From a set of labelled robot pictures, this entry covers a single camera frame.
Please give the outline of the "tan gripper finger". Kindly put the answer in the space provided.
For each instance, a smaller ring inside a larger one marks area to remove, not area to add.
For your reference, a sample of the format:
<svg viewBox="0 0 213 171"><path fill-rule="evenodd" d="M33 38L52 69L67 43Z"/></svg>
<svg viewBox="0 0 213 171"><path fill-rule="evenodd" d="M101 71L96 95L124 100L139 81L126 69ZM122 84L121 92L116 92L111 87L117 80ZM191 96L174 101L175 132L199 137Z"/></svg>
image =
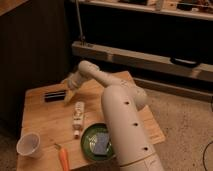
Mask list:
<svg viewBox="0 0 213 171"><path fill-rule="evenodd" d="M63 79L60 83L61 83L61 84L67 84L67 82L68 82L68 78L65 78L65 79Z"/></svg>
<svg viewBox="0 0 213 171"><path fill-rule="evenodd" d="M64 98L64 104L67 105L76 94L75 90L68 90Z"/></svg>

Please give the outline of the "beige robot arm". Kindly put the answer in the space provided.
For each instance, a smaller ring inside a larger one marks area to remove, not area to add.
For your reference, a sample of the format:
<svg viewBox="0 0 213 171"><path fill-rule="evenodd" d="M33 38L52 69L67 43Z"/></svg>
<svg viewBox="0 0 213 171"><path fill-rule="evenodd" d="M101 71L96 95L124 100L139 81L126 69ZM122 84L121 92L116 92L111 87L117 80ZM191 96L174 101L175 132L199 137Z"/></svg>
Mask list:
<svg viewBox="0 0 213 171"><path fill-rule="evenodd" d="M147 103L145 90L83 60L63 80L68 88L65 101L90 79L104 87L101 108L120 171L165 171L138 114Z"/></svg>

